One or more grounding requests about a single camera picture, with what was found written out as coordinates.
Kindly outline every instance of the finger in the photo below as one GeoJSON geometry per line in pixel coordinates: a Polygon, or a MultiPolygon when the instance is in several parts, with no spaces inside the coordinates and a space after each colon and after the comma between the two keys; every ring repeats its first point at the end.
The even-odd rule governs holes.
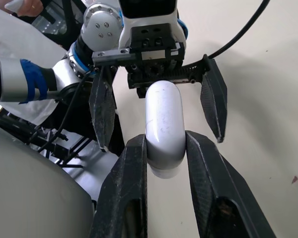
{"type": "Polygon", "coordinates": [[[33,15],[38,16],[42,11],[43,11],[43,4],[41,1],[37,1],[36,3],[33,4],[33,15]]]}
{"type": "Polygon", "coordinates": [[[17,14],[19,16],[25,16],[27,12],[31,10],[31,6],[32,6],[32,0],[24,0],[17,14]]]}
{"type": "Polygon", "coordinates": [[[26,16],[38,16],[43,10],[43,5],[41,1],[36,1],[32,3],[32,6],[28,12],[25,13],[26,16]]]}

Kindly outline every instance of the gray surface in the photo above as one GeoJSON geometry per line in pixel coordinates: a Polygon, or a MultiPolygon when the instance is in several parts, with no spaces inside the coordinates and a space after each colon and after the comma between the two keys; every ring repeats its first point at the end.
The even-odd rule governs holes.
{"type": "MultiPolygon", "coordinates": [[[[70,148],[79,139],[80,135],[63,131],[67,135],[68,141],[58,140],[58,144],[70,148]]],[[[110,152],[102,152],[97,143],[92,141],[79,154],[80,159],[74,158],[69,164],[81,164],[84,169],[65,168],[64,170],[75,179],[75,181],[91,196],[93,200],[98,200],[102,183],[110,170],[113,168],[118,157],[110,152]]]]}

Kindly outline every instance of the silver robot arm segment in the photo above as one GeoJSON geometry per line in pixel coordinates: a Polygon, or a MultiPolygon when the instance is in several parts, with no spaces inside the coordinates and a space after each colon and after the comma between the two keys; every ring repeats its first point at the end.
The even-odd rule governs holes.
{"type": "Polygon", "coordinates": [[[55,99],[58,95],[52,69],[25,59],[0,57],[0,102],[26,103],[55,99]]]}

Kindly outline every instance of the white table surface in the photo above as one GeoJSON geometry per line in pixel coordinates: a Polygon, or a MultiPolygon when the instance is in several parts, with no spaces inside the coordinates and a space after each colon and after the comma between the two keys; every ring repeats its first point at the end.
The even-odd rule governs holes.
{"type": "MultiPolygon", "coordinates": [[[[260,0],[179,0],[189,28],[185,63],[211,54],[249,20],[260,0]]],[[[298,0],[273,0],[249,32],[216,58],[228,87],[220,152],[246,179],[279,238],[298,238],[298,0]]],[[[180,85],[186,130],[215,138],[199,84],[180,85]]],[[[125,141],[145,132],[145,102],[122,69],[114,82],[125,141]]],[[[149,238],[198,237],[187,162],[162,180],[148,168],[149,238]]]]}

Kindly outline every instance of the white cloth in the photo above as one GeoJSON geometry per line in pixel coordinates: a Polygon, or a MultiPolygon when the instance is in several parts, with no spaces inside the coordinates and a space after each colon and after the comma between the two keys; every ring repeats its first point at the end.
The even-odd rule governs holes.
{"type": "MultiPolygon", "coordinates": [[[[0,56],[27,59],[41,67],[51,68],[65,52],[30,24],[0,10],[0,56]]],[[[0,105],[17,117],[39,125],[54,111],[57,103],[43,100],[0,105]]]]}

